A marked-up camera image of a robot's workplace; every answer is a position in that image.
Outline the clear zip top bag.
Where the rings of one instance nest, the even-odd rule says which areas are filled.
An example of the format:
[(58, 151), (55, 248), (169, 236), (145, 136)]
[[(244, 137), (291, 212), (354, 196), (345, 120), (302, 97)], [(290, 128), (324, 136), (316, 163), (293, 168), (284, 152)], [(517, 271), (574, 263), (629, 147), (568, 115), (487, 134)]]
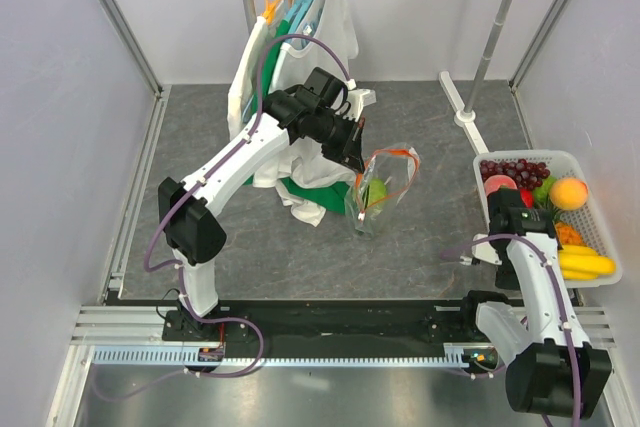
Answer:
[(372, 153), (344, 198), (345, 218), (356, 237), (372, 239), (387, 228), (420, 164), (417, 151), (406, 143)]

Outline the green onion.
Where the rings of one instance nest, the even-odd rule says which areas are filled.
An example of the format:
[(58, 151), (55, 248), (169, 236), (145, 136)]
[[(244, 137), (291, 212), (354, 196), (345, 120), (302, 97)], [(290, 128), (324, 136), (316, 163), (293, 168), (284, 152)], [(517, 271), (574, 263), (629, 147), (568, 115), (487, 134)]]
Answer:
[(353, 200), (356, 205), (356, 218), (364, 221), (367, 217), (376, 217), (396, 207), (391, 194), (392, 175), (386, 177), (365, 177), (357, 174), (354, 184)]

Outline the green cabbage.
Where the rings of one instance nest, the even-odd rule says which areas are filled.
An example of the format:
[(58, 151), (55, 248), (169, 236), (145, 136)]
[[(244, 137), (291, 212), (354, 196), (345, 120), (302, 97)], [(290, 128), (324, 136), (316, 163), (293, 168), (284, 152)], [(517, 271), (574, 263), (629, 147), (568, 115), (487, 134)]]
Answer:
[(387, 186), (379, 178), (373, 178), (364, 188), (361, 195), (364, 208), (369, 208), (382, 202), (387, 197)]

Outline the pink peach with leaf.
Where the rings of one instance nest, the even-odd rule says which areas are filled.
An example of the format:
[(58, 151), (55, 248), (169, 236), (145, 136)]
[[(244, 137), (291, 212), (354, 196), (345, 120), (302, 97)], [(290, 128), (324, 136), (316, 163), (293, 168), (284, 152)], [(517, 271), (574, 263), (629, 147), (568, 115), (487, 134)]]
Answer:
[(483, 184), (484, 192), (487, 196), (498, 191), (499, 189), (513, 189), (517, 190), (518, 186), (516, 182), (507, 175), (496, 174), (490, 176)]

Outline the purple grapes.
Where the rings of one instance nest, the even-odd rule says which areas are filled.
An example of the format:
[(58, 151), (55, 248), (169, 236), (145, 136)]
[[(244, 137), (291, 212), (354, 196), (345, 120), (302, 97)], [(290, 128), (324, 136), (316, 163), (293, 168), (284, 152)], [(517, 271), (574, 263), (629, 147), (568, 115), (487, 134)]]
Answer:
[(504, 175), (511, 178), (518, 188), (533, 191), (541, 187), (551, 177), (545, 162), (535, 162), (524, 158), (516, 161), (482, 160), (479, 172), (483, 181), (493, 175)]

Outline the yellow banana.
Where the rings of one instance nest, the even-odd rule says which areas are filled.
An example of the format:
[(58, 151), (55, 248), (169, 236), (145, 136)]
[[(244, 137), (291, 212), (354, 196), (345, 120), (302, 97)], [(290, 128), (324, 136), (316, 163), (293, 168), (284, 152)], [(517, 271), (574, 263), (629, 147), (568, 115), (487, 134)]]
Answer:
[(587, 281), (612, 275), (617, 267), (613, 260), (600, 256), (595, 250), (577, 245), (566, 245), (558, 251), (558, 261), (566, 280)]

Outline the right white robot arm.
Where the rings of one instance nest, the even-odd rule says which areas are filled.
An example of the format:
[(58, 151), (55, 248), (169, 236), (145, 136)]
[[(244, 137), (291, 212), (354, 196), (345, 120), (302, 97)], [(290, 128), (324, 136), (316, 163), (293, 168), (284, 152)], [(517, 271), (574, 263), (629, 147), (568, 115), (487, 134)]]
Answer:
[(597, 349), (573, 309), (559, 265), (559, 242), (549, 213), (529, 208), (515, 189), (500, 187), (487, 197), (489, 234), (501, 261), (496, 284), (520, 289), (518, 318), (508, 300), (492, 292), (470, 292), (469, 309), (458, 315), (467, 339), (485, 336), (506, 368), (510, 407), (544, 419), (564, 417), (577, 426), (589, 419), (613, 366)]

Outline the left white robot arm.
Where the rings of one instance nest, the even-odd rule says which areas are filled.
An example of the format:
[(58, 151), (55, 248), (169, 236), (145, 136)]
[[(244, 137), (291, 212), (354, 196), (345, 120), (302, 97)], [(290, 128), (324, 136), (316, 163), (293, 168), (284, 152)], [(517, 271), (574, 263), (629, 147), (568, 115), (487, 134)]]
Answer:
[(325, 159), (363, 172), (365, 121), (337, 106), (347, 97), (347, 84), (315, 68), (305, 83), (268, 94), (250, 124), (203, 167), (159, 185), (161, 234), (179, 271), (182, 303), (191, 309), (184, 326), (196, 339), (211, 339), (219, 329), (214, 259), (227, 235), (217, 217), (244, 182), (299, 139), (319, 145)]

